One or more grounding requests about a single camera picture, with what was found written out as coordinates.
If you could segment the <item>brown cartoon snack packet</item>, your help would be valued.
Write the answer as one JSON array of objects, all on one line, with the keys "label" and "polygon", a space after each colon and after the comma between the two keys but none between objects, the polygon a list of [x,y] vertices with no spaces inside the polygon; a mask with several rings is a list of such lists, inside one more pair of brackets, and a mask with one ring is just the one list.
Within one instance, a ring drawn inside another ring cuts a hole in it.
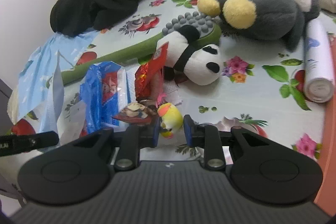
[{"label": "brown cartoon snack packet", "polygon": [[129,103],[112,118],[128,124],[150,124],[157,115],[157,106],[153,100],[141,100]]}]

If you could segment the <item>red snack wrapper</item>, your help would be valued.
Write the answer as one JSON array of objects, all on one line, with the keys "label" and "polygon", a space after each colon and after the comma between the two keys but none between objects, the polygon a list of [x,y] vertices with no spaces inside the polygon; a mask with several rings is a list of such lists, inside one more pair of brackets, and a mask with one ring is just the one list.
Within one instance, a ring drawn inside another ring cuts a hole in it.
[{"label": "red snack wrapper", "polygon": [[163,68],[167,58],[169,43],[161,45],[152,58],[141,65],[135,73],[135,97],[141,100],[157,101],[163,93]]}]

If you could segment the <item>grey penguin plush toy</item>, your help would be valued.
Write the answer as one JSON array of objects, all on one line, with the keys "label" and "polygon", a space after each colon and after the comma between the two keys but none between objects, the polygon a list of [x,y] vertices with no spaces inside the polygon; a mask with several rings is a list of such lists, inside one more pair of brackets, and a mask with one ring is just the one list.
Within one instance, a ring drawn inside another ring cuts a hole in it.
[{"label": "grey penguin plush toy", "polygon": [[247,38],[282,40],[291,52],[321,11],[319,0],[198,0],[197,8]]}]

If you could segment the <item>green massage brush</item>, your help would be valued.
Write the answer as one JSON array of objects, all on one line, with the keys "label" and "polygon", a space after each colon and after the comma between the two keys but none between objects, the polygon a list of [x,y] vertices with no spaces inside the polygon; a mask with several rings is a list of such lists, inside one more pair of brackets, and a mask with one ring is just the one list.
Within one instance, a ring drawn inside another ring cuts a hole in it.
[{"label": "green massage brush", "polygon": [[196,12],[193,14],[188,13],[186,16],[180,15],[177,18],[172,19],[163,31],[151,38],[132,46],[113,51],[112,53],[105,54],[101,57],[96,57],[80,65],[75,65],[74,69],[62,71],[63,84],[66,86],[81,80],[85,76],[89,66],[92,64],[104,61],[113,61],[121,64],[131,59],[142,59],[149,56],[155,52],[159,39],[176,30],[178,27],[192,24],[196,24],[201,32],[201,37],[195,42],[195,48],[197,50],[207,44],[219,43],[219,38],[222,33],[220,27],[216,23],[207,20],[205,16],[199,15]]}]

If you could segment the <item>small panda plush toy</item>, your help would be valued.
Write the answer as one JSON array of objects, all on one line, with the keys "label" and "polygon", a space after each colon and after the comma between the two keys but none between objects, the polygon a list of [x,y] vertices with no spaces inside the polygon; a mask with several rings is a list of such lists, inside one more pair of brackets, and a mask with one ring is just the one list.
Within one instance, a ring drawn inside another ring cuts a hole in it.
[{"label": "small panda plush toy", "polygon": [[205,86],[215,82],[221,76],[223,59],[219,46],[208,44],[196,49],[194,44],[199,38],[200,33],[197,28],[185,25],[157,41],[157,48],[167,44],[163,68],[165,80],[173,80],[179,72],[193,83]]}]

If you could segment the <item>blue tissue pack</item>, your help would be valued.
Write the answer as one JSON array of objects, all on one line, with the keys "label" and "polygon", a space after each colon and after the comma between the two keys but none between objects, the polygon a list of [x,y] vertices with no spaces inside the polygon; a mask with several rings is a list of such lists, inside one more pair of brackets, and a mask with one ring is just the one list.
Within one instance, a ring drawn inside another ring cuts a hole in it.
[{"label": "blue tissue pack", "polygon": [[124,131],[127,124],[115,116],[130,102],[124,67],[105,61],[89,67],[80,85],[80,99],[86,105],[86,132],[103,128]]}]

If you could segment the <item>blue face mask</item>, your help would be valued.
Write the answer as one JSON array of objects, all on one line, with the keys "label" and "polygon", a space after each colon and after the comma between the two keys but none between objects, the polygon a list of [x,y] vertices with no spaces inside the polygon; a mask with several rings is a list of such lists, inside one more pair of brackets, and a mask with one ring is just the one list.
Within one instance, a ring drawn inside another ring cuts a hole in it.
[{"label": "blue face mask", "polygon": [[40,132],[54,131],[58,133],[57,122],[64,102],[64,86],[60,70],[60,52],[57,51],[56,67],[50,81],[45,104],[45,113],[41,121]]}]

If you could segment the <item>pink cardboard box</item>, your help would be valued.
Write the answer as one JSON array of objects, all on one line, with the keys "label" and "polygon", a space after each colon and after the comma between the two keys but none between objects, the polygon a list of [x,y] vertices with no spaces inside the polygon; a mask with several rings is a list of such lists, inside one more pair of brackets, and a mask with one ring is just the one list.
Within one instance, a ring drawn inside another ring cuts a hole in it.
[{"label": "pink cardboard box", "polygon": [[318,164],[323,171],[323,182],[315,203],[327,214],[335,215],[335,94],[326,104],[322,150]]}]

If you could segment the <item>small yellow bird plush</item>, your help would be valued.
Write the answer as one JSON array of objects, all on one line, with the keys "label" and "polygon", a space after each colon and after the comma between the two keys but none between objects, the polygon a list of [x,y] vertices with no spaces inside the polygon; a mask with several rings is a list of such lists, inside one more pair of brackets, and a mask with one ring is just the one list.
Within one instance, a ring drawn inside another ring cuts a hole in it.
[{"label": "small yellow bird plush", "polygon": [[171,139],[183,125],[182,114],[175,105],[169,102],[159,106],[157,113],[161,118],[160,134],[166,139]]}]

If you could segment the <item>white paper roll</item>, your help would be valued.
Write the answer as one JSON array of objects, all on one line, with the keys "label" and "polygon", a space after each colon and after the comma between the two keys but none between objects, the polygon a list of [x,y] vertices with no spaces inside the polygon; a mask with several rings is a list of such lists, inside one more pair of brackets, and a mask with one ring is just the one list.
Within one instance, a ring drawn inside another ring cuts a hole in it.
[{"label": "white paper roll", "polygon": [[306,25],[303,92],[315,103],[325,103],[335,90],[334,68],[327,32],[319,19]]}]

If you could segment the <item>light blue bed sheet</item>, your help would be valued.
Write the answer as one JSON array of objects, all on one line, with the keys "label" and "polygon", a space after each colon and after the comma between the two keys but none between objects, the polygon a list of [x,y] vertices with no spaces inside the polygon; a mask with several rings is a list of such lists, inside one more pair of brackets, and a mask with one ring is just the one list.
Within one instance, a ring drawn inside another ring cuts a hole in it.
[{"label": "light blue bed sheet", "polygon": [[47,98],[46,83],[55,71],[58,53],[62,55],[60,69],[71,69],[97,35],[98,32],[94,30],[74,38],[55,33],[31,54],[24,69],[19,73],[18,119],[23,118]]}]

